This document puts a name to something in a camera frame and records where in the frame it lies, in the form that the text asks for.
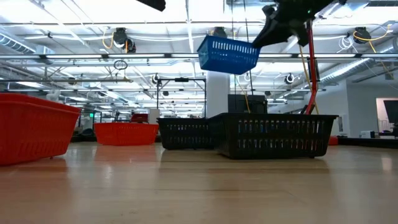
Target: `yellow cable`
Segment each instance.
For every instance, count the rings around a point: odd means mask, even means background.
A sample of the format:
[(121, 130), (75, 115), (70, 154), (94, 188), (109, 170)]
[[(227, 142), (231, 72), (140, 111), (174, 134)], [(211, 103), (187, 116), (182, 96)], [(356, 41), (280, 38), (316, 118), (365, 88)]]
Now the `yellow cable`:
[(107, 49), (111, 49), (112, 46), (113, 46), (113, 34), (114, 34), (114, 32), (112, 33), (111, 46), (109, 46), (109, 47), (105, 44), (105, 33), (106, 33), (106, 31), (104, 31), (104, 35), (103, 35), (103, 38), (102, 38), (102, 44), (103, 44), (104, 47), (106, 47)]
[(375, 38), (375, 39), (365, 39), (365, 38), (357, 37), (357, 36), (355, 35), (355, 34), (357, 33), (356, 31), (354, 32), (353, 36), (354, 36), (355, 38), (359, 39), (359, 40), (374, 41), (374, 40), (380, 40), (381, 38), (385, 38), (386, 35), (388, 34), (388, 31), (389, 31), (389, 30), (390, 30), (390, 25), (387, 26), (387, 31), (386, 31), (386, 33), (385, 33), (383, 36), (378, 37), (378, 38)]
[[(376, 49), (374, 48), (374, 46), (373, 46), (373, 44), (372, 44), (371, 41), (369, 41), (369, 44), (371, 45), (371, 47), (372, 47), (372, 49), (373, 49), (373, 52), (376, 54), (376, 53), (377, 53), (377, 52), (376, 52)], [(383, 65), (383, 67), (384, 67), (384, 69), (386, 70), (386, 72), (391, 76), (391, 78), (394, 79), (393, 74), (392, 74), (392, 73), (390, 72), (390, 70), (386, 67), (386, 65), (385, 65), (383, 62), (381, 62), (381, 64)]]
[[(303, 62), (305, 78), (307, 79), (308, 87), (309, 87), (309, 89), (310, 89), (310, 91), (312, 93), (312, 88), (311, 88), (311, 83), (310, 83), (310, 76), (308, 75), (307, 69), (305, 68), (303, 48), (301, 46), (299, 46), (299, 47), (300, 47), (301, 61)], [(315, 110), (317, 111), (317, 114), (319, 114), (317, 102), (314, 100), (313, 103), (315, 104)]]
[(241, 90), (242, 90), (242, 92), (243, 92), (243, 94), (244, 94), (244, 98), (246, 99), (246, 106), (248, 106), (248, 111), (249, 111), (249, 113), (251, 113), (251, 112), (250, 112), (250, 107), (249, 107), (248, 96), (247, 96), (246, 92), (243, 91), (243, 88), (242, 88), (241, 84), (240, 84), (239, 82), (237, 82), (237, 83), (238, 83), (239, 87), (241, 87)]

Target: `red pole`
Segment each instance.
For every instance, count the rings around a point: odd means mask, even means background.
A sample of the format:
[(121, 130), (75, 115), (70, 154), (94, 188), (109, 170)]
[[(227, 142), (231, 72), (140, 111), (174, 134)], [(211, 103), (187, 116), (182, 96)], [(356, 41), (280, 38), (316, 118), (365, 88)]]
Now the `red pole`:
[(307, 22), (307, 32), (308, 32), (308, 46), (310, 49), (310, 71), (311, 71), (311, 80), (312, 80), (312, 93), (310, 101), (308, 102), (308, 108), (305, 114), (310, 114), (310, 110), (312, 105), (315, 102), (315, 97), (317, 96), (317, 74), (315, 69), (315, 52), (313, 47), (313, 33), (312, 33), (312, 21)]

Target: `ceiling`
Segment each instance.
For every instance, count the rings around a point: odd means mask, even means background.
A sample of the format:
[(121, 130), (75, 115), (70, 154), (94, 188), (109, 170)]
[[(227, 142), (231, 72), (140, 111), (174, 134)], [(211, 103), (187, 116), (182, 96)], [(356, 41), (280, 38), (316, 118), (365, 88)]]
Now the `ceiling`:
[[(128, 36), (135, 42), (138, 54), (156, 54), (156, 53), (196, 53), (197, 48), (203, 41), (204, 36), (213, 30), (216, 26), (225, 28), (226, 33), (232, 37), (234, 30), (235, 38), (239, 40), (252, 41), (264, 26), (265, 15), (261, 11), (261, 5), (250, 5), (245, 10), (237, 5), (234, 7), (233, 14), (230, 7), (224, 0), (168, 0), (164, 12), (156, 11), (134, 0), (44, 0), (41, 3), (44, 9), (37, 7), (34, 0), (2, 0), (0, 1), (0, 33), (7, 33), (19, 42), (32, 48), (37, 46), (46, 46), (53, 50), (55, 54), (123, 54), (124, 51), (113, 46), (107, 49), (103, 45), (103, 36), (105, 44), (110, 45), (110, 35), (117, 27), (125, 27)], [(389, 33), (380, 40), (374, 41), (374, 45), (379, 45), (398, 32), (396, 11), (398, 3), (391, 7), (365, 7), (352, 11), (349, 7), (342, 7), (333, 14), (328, 15), (326, 19), (316, 19), (313, 25), (315, 37), (316, 53), (345, 54), (358, 52), (369, 52), (369, 44), (349, 44), (346, 49), (342, 48), (343, 36), (347, 33), (352, 34), (355, 27), (363, 26), (371, 33), (372, 38), (381, 37), (386, 33), (387, 25), (391, 24)], [(304, 47), (304, 53), (308, 53), (308, 47)], [(287, 43), (274, 44), (263, 47), (262, 53), (275, 54), (297, 54), (299, 47), (291, 38)], [(18, 54), (8, 47), (0, 46), (0, 54)], [(154, 74), (160, 78), (206, 78), (206, 71), (202, 70), (199, 63), (195, 60), (172, 60), (162, 59), (128, 59), (129, 64), (125, 71), (118, 73), (118, 78), (126, 77), (134, 82), (106, 82), (99, 85), (102, 89), (151, 89), (155, 88), (152, 83)], [(44, 77), (47, 67), (47, 75), (52, 74), (51, 78), (66, 79), (70, 77), (82, 78), (87, 80), (104, 80), (115, 78), (117, 70), (111, 75), (109, 69), (113, 69), (114, 60), (107, 62), (98, 60), (53, 60), (53, 64), (45, 65), (37, 63), (34, 60), (18, 61), (8, 60), (15, 66), (23, 67), (30, 72)], [(319, 63), (321, 72), (333, 67), (338, 62), (322, 61)], [(259, 62), (257, 67), (252, 70), (252, 82), (255, 88), (291, 88), (284, 83), (286, 74), (292, 73), (297, 79), (296, 83), (304, 82), (303, 65), (301, 61), (291, 62), (266, 61)], [(21, 75), (20, 78), (33, 78)], [(369, 75), (368, 73), (358, 74), (357, 76)], [(0, 77), (7, 79), (7, 74), (0, 73)], [(244, 75), (238, 78), (238, 81), (244, 86), (249, 84)], [(377, 78), (370, 78), (364, 82), (379, 82)], [(234, 79), (231, 79), (231, 87), (234, 87)], [(88, 89), (89, 85), (77, 83), (69, 85), (62, 83), (46, 84), (45, 89)], [(14, 89), (25, 89), (31, 86), (12, 84)], [(163, 98), (204, 98), (204, 92), (198, 83), (174, 83), (170, 82), (166, 88), (193, 88), (197, 91), (190, 92), (170, 92), (169, 96)], [(122, 103), (119, 99), (125, 99), (130, 103), (155, 103), (151, 99), (155, 92), (144, 93), (117, 92), (118, 98), (96, 97), (95, 94), (85, 93), (88, 102), (93, 103)], [(272, 96), (279, 98), (278, 92)], [(86, 103), (85, 101), (76, 101), (71, 98), (67, 102)], [(177, 113), (181, 116), (188, 114), (201, 114), (203, 110), (203, 100), (190, 101), (190, 104), (180, 104), (179, 107), (185, 110), (176, 110), (175, 108), (164, 107), (164, 114)], [(142, 104), (141, 108), (151, 108), (153, 105)]]

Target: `warehouse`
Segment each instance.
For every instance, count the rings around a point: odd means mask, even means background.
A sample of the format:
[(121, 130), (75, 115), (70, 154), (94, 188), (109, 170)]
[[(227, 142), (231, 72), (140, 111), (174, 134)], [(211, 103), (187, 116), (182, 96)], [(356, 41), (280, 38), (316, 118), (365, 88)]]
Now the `warehouse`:
[(396, 223), (398, 1), (286, 2), (0, 1), (0, 223)]

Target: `white pillar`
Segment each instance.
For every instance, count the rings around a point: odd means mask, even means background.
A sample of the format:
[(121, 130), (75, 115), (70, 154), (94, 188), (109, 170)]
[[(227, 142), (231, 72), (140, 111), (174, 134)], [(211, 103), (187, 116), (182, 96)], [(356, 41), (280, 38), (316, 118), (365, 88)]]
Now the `white pillar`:
[(207, 73), (207, 118), (228, 112), (229, 76), (230, 74), (221, 72)]

